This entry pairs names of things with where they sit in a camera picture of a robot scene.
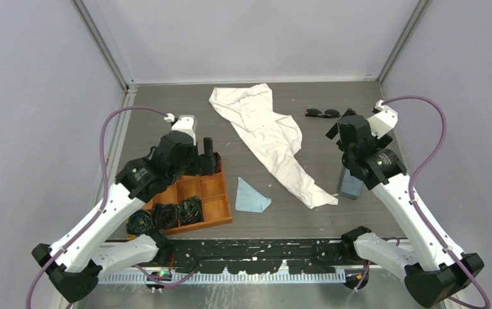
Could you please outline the grey-blue glasses case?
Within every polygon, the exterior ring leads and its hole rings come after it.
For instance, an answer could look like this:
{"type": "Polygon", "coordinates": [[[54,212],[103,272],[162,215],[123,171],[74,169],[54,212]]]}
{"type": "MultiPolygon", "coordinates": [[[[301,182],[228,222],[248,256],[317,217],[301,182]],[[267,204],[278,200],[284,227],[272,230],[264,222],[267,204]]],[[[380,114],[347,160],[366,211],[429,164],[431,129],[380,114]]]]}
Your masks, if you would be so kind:
{"type": "Polygon", "coordinates": [[[344,169],[338,188],[338,193],[344,198],[357,200],[361,196],[364,183],[352,176],[349,169],[344,169]]]}

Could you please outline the light blue cleaning cloth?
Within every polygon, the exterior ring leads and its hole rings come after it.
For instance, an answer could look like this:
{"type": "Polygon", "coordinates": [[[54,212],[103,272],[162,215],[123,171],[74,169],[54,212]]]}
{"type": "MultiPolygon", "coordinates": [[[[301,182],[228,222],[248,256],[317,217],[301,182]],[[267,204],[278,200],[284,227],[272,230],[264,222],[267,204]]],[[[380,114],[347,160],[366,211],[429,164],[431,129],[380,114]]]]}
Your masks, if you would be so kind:
{"type": "Polygon", "coordinates": [[[238,177],[235,209],[243,212],[262,213],[272,203],[272,200],[260,194],[243,178],[238,177]]]}

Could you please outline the white cloth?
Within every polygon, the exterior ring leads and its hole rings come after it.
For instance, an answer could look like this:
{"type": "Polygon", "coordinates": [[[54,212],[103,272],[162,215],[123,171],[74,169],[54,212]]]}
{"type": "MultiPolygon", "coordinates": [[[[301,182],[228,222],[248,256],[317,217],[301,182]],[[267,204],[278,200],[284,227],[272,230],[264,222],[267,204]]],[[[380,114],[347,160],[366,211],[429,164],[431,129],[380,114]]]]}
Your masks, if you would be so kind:
{"type": "Polygon", "coordinates": [[[265,83],[249,88],[215,87],[209,103],[235,129],[243,143],[277,181],[309,209],[337,205],[296,160],[303,134],[290,115],[273,110],[265,83]]]}

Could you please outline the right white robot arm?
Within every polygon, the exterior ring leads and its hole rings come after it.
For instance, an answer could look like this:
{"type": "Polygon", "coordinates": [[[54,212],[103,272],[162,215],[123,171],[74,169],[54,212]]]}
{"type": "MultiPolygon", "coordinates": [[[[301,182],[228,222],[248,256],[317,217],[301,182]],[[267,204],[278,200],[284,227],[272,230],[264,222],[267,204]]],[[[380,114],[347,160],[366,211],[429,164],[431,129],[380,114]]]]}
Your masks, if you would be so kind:
{"type": "Polygon", "coordinates": [[[403,279],[413,299],[431,308],[450,299],[471,283],[484,268],[477,253],[466,253],[452,240],[420,199],[409,188],[410,175],[403,162],[388,148],[389,132],[397,113],[384,107],[371,117],[347,109],[327,132],[342,151],[342,163],[391,212],[411,243],[408,251],[383,240],[364,226],[341,236],[339,251],[344,261],[369,260],[403,279]]]}

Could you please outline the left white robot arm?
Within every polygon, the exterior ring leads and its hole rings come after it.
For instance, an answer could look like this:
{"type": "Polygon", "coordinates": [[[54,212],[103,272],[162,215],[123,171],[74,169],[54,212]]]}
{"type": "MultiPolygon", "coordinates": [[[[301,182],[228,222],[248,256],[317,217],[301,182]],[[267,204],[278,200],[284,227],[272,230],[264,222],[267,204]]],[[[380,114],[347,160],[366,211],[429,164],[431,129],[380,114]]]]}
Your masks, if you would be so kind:
{"type": "Polygon", "coordinates": [[[212,138],[204,152],[188,133],[170,131],[142,158],[129,161],[107,188],[103,199],[58,241],[38,244],[32,256],[55,289],[69,303],[84,299],[100,279],[139,263],[164,266],[171,256],[167,239],[154,228],[109,250],[101,245],[126,218],[183,175],[214,174],[220,156],[212,138]]]}

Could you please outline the black sunglasses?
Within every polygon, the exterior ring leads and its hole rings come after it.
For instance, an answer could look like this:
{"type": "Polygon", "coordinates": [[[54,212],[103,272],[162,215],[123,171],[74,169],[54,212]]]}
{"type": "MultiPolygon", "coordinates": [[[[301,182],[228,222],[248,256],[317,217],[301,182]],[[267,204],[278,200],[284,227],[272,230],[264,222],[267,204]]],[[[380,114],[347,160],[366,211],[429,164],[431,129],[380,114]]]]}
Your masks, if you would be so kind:
{"type": "Polygon", "coordinates": [[[327,109],[321,111],[320,109],[310,108],[305,111],[306,117],[316,117],[316,118],[339,118],[341,116],[340,112],[335,109],[327,109]]]}

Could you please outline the dark rolled item top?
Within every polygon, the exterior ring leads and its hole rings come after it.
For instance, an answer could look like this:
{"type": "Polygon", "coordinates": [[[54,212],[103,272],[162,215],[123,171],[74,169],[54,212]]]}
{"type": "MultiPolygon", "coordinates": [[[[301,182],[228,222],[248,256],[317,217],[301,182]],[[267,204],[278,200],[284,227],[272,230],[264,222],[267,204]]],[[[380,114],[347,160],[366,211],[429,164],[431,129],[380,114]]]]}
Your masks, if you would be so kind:
{"type": "Polygon", "coordinates": [[[213,157],[211,158],[211,172],[212,174],[219,173],[221,171],[221,156],[218,152],[213,153],[213,157]]]}

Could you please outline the dark rolled item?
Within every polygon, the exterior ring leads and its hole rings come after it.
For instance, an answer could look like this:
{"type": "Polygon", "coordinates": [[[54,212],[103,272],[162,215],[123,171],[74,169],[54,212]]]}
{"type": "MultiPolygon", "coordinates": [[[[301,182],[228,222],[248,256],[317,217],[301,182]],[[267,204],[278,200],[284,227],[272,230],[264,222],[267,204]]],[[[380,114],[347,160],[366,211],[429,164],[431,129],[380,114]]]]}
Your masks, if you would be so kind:
{"type": "Polygon", "coordinates": [[[202,200],[192,196],[178,205],[178,218],[181,226],[192,225],[203,221],[202,200]]]}
{"type": "Polygon", "coordinates": [[[134,212],[126,221],[126,232],[129,236],[139,236],[152,228],[151,214],[145,209],[134,212]]]}
{"type": "Polygon", "coordinates": [[[158,230],[173,229],[179,226],[178,205],[156,203],[151,209],[153,226],[158,230]]]}
{"type": "Polygon", "coordinates": [[[211,158],[211,172],[212,174],[219,173],[221,171],[221,156],[218,152],[213,153],[213,157],[211,158]]]}

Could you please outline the orange wooden divider tray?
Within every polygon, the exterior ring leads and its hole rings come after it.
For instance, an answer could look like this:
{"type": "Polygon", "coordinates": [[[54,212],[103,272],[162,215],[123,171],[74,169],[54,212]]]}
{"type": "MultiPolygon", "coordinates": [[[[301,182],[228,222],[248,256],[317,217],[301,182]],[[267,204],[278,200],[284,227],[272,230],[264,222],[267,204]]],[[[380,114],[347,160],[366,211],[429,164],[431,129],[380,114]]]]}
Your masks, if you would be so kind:
{"type": "Polygon", "coordinates": [[[203,173],[203,167],[198,169],[197,175],[184,175],[171,184],[166,191],[155,195],[141,209],[151,213],[151,209],[156,203],[179,204],[192,196],[198,196],[202,200],[203,221],[192,225],[179,226],[173,229],[160,230],[166,236],[183,234],[196,230],[215,227],[223,224],[232,223],[231,207],[229,194],[225,183],[225,174],[221,164],[221,171],[213,175],[203,173]]]}

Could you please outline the dark rolled item right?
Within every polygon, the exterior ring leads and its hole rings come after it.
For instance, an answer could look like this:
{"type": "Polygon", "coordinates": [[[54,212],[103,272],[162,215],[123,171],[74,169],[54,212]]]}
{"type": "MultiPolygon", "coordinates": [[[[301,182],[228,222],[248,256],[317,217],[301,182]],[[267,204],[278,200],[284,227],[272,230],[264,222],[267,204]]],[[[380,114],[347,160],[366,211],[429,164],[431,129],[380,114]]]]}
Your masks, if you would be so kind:
{"type": "Polygon", "coordinates": [[[192,196],[178,205],[178,218],[181,226],[192,225],[203,221],[202,200],[192,196]]]}

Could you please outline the dark rolled item middle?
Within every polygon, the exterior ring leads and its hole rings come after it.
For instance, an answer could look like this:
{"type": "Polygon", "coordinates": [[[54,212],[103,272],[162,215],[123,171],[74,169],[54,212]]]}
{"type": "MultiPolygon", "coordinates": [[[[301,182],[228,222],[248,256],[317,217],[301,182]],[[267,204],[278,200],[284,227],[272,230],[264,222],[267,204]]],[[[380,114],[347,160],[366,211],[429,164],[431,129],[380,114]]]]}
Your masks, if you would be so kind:
{"type": "Polygon", "coordinates": [[[158,230],[173,229],[179,226],[178,205],[156,203],[151,209],[153,226],[158,230]]]}

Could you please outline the dark rolled item left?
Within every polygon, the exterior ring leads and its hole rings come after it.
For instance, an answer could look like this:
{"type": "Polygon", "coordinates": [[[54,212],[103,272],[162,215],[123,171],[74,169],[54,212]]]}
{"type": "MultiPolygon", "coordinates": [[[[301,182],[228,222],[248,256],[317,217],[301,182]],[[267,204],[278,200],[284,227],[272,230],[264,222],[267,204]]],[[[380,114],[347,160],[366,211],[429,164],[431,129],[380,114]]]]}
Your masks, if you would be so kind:
{"type": "Polygon", "coordinates": [[[126,221],[126,232],[129,236],[139,236],[152,228],[151,214],[145,209],[134,212],[126,221]]]}

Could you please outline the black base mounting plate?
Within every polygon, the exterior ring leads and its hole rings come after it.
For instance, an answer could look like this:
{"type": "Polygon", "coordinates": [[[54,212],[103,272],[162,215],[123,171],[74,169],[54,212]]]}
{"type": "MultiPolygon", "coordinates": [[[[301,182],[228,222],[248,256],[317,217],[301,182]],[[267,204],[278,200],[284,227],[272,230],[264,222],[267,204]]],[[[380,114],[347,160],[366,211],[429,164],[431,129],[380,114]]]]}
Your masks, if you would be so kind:
{"type": "Polygon", "coordinates": [[[303,239],[172,239],[143,267],[168,267],[182,273],[274,274],[286,267],[291,274],[329,274],[336,268],[363,269],[341,250],[339,238],[303,239]]]}

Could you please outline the slotted aluminium front rail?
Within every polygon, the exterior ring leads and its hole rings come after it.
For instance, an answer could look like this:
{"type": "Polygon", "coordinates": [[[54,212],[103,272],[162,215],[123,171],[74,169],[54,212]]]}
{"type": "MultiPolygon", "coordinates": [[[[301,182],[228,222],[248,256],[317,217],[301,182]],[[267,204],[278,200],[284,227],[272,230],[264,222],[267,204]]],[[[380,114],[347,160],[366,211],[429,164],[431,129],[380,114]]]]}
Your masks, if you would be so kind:
{"type": "MultiPolygon", "coordinates": [[[[185,285],[213,285],[213,284],[284,284],[284,283],[345,283],[346,274],[343,269],[336,269],[330,273],[324,274],[307,274],[300,272],[291,274],[287,269],[278,270],[275,273],[247,274],[240,271],[238,274],[231,274],[223,271],[221,274],[194,274],[188,280],[184,281],[185,285]]],[[[127,270],[118,272],[101,279],[101,285],[153,285],[139,270],[127,270]]]]}

